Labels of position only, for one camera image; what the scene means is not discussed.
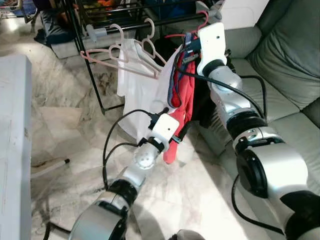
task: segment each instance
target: black cable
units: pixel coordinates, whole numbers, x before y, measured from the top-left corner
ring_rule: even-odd
[[[119,143],[118,145],[114,146],[111,151],[108,153],[106,158],[104,159],[104,165],[102,166],[102,178],[103,178],[103,183],[104,183],[104,189],[108,189],[108,178],[107,178],[107,170],[106,170],[106,165],[108,162],[108,159],[110,158],[111,154],[120,146],[132,146],[132,147],[138,147],[138,144],[130,143],[130,142],[123,142]]]
[[[232,206],[233,206],[235,212],[241,218],[243,218],[244,220],[246,220],[247,222],[249,222],[251,224],[257,225],[257,226],[259,226],[261,228],[265,228],[265,229],[274,231],[274,232],[276,232],[278,234],[281,234],[281,235],[285,235],[284,232],[280,228],[275,227],[275,226],[271,226],[271,225],[263,223],[263,222],[259,222],[259,221],[253,220],[253,219],[245,216],[242,212],[240,212],[240,210],[238,209],[238,207],[236,205],[236,199],[235,199],[236,186],[237,186],[238,180],[239,180],[239,174],[235,177],[233,185],[232,185],[232,190],[231,190],[231,201],[232,201]]]
[[[50,231],[53,230],[53,229],[57,229],[60,232],[63,232],[65,234],[67,234],[67,235],[69,235],[71,233],[71,231],[69,231],[67,229],[64,229],[63,227],[58,226],[55,223],[49,221],[45,226],[45,233],[44,233],[43,240],[48,240],[49,239]]]
[[[267,106],[267,89],[265,81],[262,77],[258,75],[239,75],[242,79],[257,79],[260,82],[261,89],[262,89],[262,99],[263,99],[263,115],[264,118],[267,119],[268,116],[268,106]]]
[[[190,73],[190,72],[187,72],[187,71],[183,71],[182,69],[180,69],[179,66],[178,66],[178,59],[179,59],[181,53],[184,52],[185,50],[186,50],[185,48],[182,48],[174,58],[174,67],[178,72],[180,72],[180,73],[182,73],[184,75],[196,78],[196,79],[200,79],[200,80],[204,80],[204,81],[207,81],[207,82],[210,82],[210,83],[217,84],[219,86],[222,86],[222,87],[224,87],[226,89],[229,89],[229,90],[239,94],[240,96],[242,96],[245,99],[247,99],[256,108],[256,110],[258,111],[260,117],[265,118],[260,106],[256,103],[256,101],[253,100],[247,94],[245,94],[243,91],[241,91],[241,90],[239,90],[237,88],[234,88],[234,87],[232,87],[232,86],[230,86],[228,84],[225,84],[225,83],[223,83],[221,81],[215,80],[213,78],[209,78],[209,77],[206,77],[206,76],[200,76],[198,74],[193,74],[193,73]]]
[[[112,127],[110,128],[110,131],[105,139],[105,143],[104,143],[104,147],[103,147],[103,154],[102,154],[102,178],[103,178],[103,183],[104,183],[104,189],[107,190],[108,189],[108,180],[107,180],[107,173],[106,173],[106,163],[107,160],[106,159],[106,152],[107,152],[107,145],[111,136],[112,131],[114,130],[114,128],[116,127],[117,123],[120,122],[122,119],[124,119],[126,116],[136,113],[136,112],[142,112],[147,114],[149,117],[152,117],[152,114],[150,112],[147,112],[146,110],[143,109],[135,109],[132,110],[128,113],[126,113],[125,115],[119,117],[119,119],[117,121],[114,122],[114,124],[112,125]]]

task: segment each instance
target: red cloth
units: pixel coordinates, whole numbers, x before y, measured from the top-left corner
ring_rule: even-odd
[[[182,59],[183,54],[179,59],[178,66],[181,66]],[[192,61],[188,64],[186,72],[194,74],[195,70],[196,65],[195,62]],[[174,73],[174,85],[176,85],[178,82],[178,73],[178,71]],[[174,133],[176,136],[179,134],[184,125],[191,120],[194,103],[194,90],[195,78],[187,75],[183,75],[178,82],[178,93],[175,91],[175,88],[173,88],[173,96],[171,99],[172,105],[179,106],[181,100],[181,106],[170,114],[171,117],[175,118],[180,123],[178,129]],[[175,141],[171,141],[168,151],[163,154],[163,160],[167,164],[173,163],[173,161],[176,159],[177,146],[178,144]]]

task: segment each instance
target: silver robot arm segment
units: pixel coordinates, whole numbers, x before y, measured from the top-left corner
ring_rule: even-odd
[[[223,24],[204,27],[198,36],[202,56],[198,74],[241,90],[241,78],[225,65]],[[268,200],[288,240],[320,239],[320,196],[308,190],[304,159],[246,98],[214,83],[208,86],[220,120],[233,139],[242,186]]]
[[[169,141],[179,122],[162,114],[152,128],[148,140],[134,154],[133,162],[113,180],[76,220],[69,240],[124,240],[127,218],[148,174],[162,151],[169,148]]]

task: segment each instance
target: gray sofa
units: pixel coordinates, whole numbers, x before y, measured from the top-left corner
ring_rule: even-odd
[[[308,187],[320,195],[320,1],[271,0],[253,28],[226,31],[227,48],[239,75],[259,75],[266,83],[268,124],[304,158]],[[262,107],[255,79],[244,79],[243,90]],[[231,137],[212,116],[209,130],[199,131],[218,162],[238,174]],[[261,222],[277,226],[267,203],[239,189]],[[280,234],[268,231],[273,240]]]

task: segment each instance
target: marble floor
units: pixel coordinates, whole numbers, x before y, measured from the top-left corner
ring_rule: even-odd
[[[40,21],[35,29],[41,28]],[[70,163],[31,180],[32,240],[42,240],[45,224],[71,229],[79,214],[102,192],[102,151],[121,108],[101,114],[89,74],[79,56],[57,59],[50,48],[33,40],[30,24],[23,19],[0,21],[0,56],[27,55],[32,63],[33,166],[52,159]],[[92,65],[106,106],[124,102],[116,95],[117,72]],[[117,127],[107,150],[132,141]],[[107,171],[112,180],[127,166],[132,147],[117,149]],[[166,240],[179,229],[199,232],[207,240],[270,240],[266,232],[240,219],[232,209],[233,180],[218,164],[197,129],[192,127],[178,146],[176,161],[167,165],[159,157],[153,173],[134,203],[128,240]],[[242,195],[242,211],[255,218]],[[54,231],[51,240],[68,236]]]

